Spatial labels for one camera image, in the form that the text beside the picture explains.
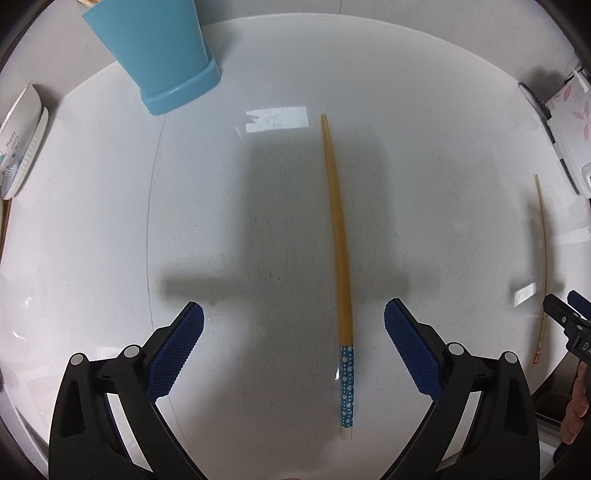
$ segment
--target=finger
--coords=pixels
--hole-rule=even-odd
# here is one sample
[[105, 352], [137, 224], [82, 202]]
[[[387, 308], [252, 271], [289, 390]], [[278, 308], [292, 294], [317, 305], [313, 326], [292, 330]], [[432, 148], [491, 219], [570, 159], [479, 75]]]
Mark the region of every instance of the finger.
[[573, 384], [573, 398], [569, 405], [579, 417], [584, 417], [589, 409], [589, 402], [585, 394], [585, 384], [582, 379], [577, 378]]
[[571, 403], [566, 407], [566, 415], [564, 416], [562, 425], [573, 435], [573, 439], [583, 428], [584, 421], [575, 413]]
[[562, 440], [562, 443], [566, 443], [566, 445], [570, 445], [574, 442], [574, 434], [570, 433], [564, 422], [560, 425], [560, 440]]
[[589, 371], [589, 366], [585, 362], [581, 362], [577, 369], [577, 376], [582, 378], [583, 380], [587, 376], [587, 372]]

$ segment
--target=chopstick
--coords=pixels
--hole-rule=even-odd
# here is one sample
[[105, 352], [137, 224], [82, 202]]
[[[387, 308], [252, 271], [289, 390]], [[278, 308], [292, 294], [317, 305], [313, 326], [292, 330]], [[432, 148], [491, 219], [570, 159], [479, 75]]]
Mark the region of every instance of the chopstick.
[[351, 301], [351, 278], [349, 272], [349, 251], [345, 231], [345, 215], [340, 194], [339, 175], [336, 168], [335, 149], [330, 136], [326, 115], [320, 117], [324, 157], [329, 179], [330, 213], [332, 216], [333, 242], [335, 245], [335, 274], [337, 291], [337, 312], [339, 315], [340, 384], [341, 384], [341, 427], [342, 440], [353, 435], [353, 307]]
[[0, 260], [4, 253], [4, 242], [6, 241], [6, 232], [8, 230], [8, 218], [10, 217], [10, 208], [12, 199], [2, 200], [2, 226], [0, 226]]
[[[549, 258], [548, 258], [548, 235], [546, 231], [546, 219], [545, 219], [545, 208], [544, 208], [544, 199], [542, 197], [542, 187], [540, 186], [540, 179], [538, 175], [534, 175], [535, 180], [535, 189], [538, 192], [538, 200], [540, 201], [540, 214], [542, 218], [542, 234], [544, 235], [544, 261], [545, 261], [545, 275], [544, 275], [544, 296], [542, 299], [546, 298], [548, 295], [548, 289], [550, 288], [550, 272], [549, 269]], [[538, 365], [540, 363], [540, 358], [542, 356], [542, 347], [544, 346], [544, 337], [546, 335], [546, 325], [548, 323], [548, 316], [542, 309], [542, 321], [540, 323], [540, 333], [538, 334], [538, 343], [535, 347], [535, 355], [534, 355], [534, 365]]]
[[87, 7], [93, 7], [95, 6], [98, 2], [100, 2], [100, 0], [78, 0], [82, 5], [85, 5]]

